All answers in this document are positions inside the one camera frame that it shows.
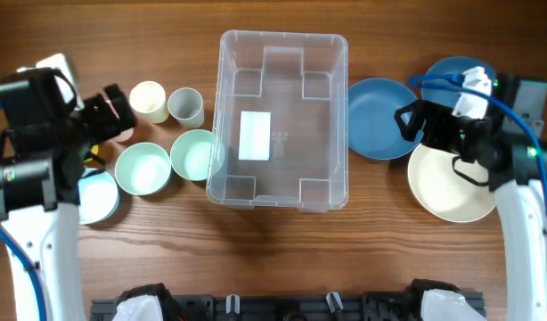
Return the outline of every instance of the blue plate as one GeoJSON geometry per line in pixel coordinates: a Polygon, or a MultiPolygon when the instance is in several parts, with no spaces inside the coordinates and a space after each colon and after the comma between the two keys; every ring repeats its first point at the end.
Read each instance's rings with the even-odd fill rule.
{"type": "MultiPolygon", "coordinates": [[[[469,57],[450,57],[445,58],[439,62],[436,62],[430,70],[426,73],[429,74],[446,74],[446,73],[461,73],[465,70],[481,66],[486,69],[487,76],[494,81],[495,70],[485,62],[481,62],[477,59],[469,57]]],[[[449,85],[451,84],[444,79],[426,80],[428,84],[449,85]]],[[[433,103],[440,103],[444,106],[455,107],[455,104],[460,98],[459,93],[449,92],[445,90],[437,90],[430,88],[422,88],[422,99],[431,101],[433,103]]]]}
{"type": "MultiPolygon", "coordinates": [[[[395,111],[416,100],[404,85],[385,78],[359,81],[348,89],[348,144],[362,156],[393,160],[409,153],[418,145],[405,141],[395,121],[395,111]]],[[[403,115],[408,121],[410,114],[403,115]]]]}

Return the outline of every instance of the wooden table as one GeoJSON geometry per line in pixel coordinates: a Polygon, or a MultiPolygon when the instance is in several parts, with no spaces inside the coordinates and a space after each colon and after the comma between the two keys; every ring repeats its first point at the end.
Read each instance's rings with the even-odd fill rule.
{"type": "MultiPolygon", "coordinates": [[[[212,124],[219,39],[228,29],[343,35],[351,85],[371,77],[404,81],[452,55],[547,78],[547,4],[21,2],[0,0],[0,78],[64,52],[77,64],[83,96],[112,82],[128,93],[147,79],[168,93],[198,89],[204,128],[212,124]]],[[[547,138],[547,110],[545,121],[547,138]]],[[[160,126],[143,122],[133,142],[169,150],[183,131],[173,119],[160,126]]],[[[125,147],[103,146],[111,167],[125,147]]],[[[481,291],[489,319],[504,319],[505,258],[496,212],[475,223],[447,223],[414,200],[405,160],[375,162],[351,152],[349,168],[348,205],[326,214],[227,209],[210,203],[204,186],[175,175],[156,195],[123,193],[112,219],[80,230],[86,310],[91,299],[157,282],[175,294],[281,295],[401,291],[418,277],[481,291]]],[[[12,279],[0,243],[0,320],[13,318],[12,279]]]]}

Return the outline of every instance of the dark blue plate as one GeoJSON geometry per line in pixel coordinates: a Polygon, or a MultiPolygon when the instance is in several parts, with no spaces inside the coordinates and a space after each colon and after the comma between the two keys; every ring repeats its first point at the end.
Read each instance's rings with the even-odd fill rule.
{"type": "MultiPolygon", "coordinates": [[[[422,139],[405,141],[395,111],[416,100],[404,85],[386,78],[359,81],[348,89],[348,144],[362,156],[386,161],[406,155],[422,139]]],[[[407,121],[410,114],[403,115],[407,121]]]]}
{"type": "MultiPolygon", "coordinates": [[[[439,62],[436,62],[430,70],[426,73],[427,75],[431,74],[446,74],[446,73],[461,73],[465,70],[481,66],[486,69],[487,76],[494,81],[495,80],[495,70],[485,62],[481,62],[477,59],[469,57],[450,57],[442,59],[439,62]]],[[[439,85],[449,85],[451,84],[444,79],[434,79],[426,80],[427,84],[439,84],[439,85]]],[[[449,92],[445,90],[437,90],[430,88],[422,88],[422,99],[431,101],[433,103],[440,103],[444,106],[455,107],[455,104],[460,98],[459,93],[449,92]]]]}

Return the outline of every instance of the white paper sticker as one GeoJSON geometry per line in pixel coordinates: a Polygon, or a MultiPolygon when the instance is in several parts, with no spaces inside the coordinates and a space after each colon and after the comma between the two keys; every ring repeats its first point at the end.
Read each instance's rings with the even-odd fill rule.
{"type": "Polygon", "coordinates": [[[243,111],[240,119],[238,159],[268,161],[270,159],[271,112],[243,111]]]}

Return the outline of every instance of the wooden surface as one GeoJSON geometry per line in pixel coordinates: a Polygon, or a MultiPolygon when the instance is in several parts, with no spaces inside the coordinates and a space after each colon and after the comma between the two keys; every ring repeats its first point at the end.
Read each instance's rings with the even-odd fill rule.
{"type": "MultiPolygon", "coordinates": [[[[451,55],[547,78],[547,2],[3,3],[10,2],[0,0],[0,78],[64,52],[77,64],[83,96],[112,82],[128,93],[143,80],[158,81],[168,93],[198,89],[205,128],[212,123],[219,39],[228,29],[338,33],[349,44],[350,85],[370,77],[405,81],[451,55]]],[[[545,122],[547,138],[547,110],[545,122]]],[[[134,142],[167,150],[183,132],[173,119],[142,123],[138,131],[134,142]]],[[[124,148],[107,144],[102,155],[112,167],[124,148]]],[[[349,169],[348,205],[326,214],[230,210],[176,175],[156,195],[123,193],[112,219],[80,230],[86,310],[91,299],[157,282],[175,294],[280,295],[401,291],[418,277],[481,291],[489,320],[504,319],[505,258],[495,212],[463,225],[435,218],[413,199],[405,160],[373,162],[351,152],[349,169]]],[[[10,319],[12,279],[0,243],[0,320],[10,319]]]]}

